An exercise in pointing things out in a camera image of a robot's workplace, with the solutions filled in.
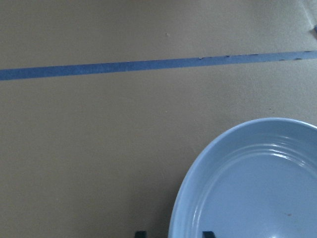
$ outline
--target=plate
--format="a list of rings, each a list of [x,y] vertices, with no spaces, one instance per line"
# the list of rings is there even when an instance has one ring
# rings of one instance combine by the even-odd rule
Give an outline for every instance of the plate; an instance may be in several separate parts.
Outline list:
[[[181,185],[168,237],[202,238],[203,232],[216,238],[316,238],[317,127],[257,119],[209,144]]]

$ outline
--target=table surface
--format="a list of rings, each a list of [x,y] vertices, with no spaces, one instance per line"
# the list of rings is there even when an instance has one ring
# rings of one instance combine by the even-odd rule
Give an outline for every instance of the table surface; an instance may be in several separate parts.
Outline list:
[[[317,50],[314,1],[8,1],[0,69]],[[317,124],[317,59],[0,81],[0,237],[165,238],[179,186],[247,120]]]

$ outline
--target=blue stripe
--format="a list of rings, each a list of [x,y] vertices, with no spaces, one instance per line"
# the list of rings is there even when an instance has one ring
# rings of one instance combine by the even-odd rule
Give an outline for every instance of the blue stripe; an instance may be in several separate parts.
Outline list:
[[[307,59],[317,59],[317,51],[2,69],[0,80]]]

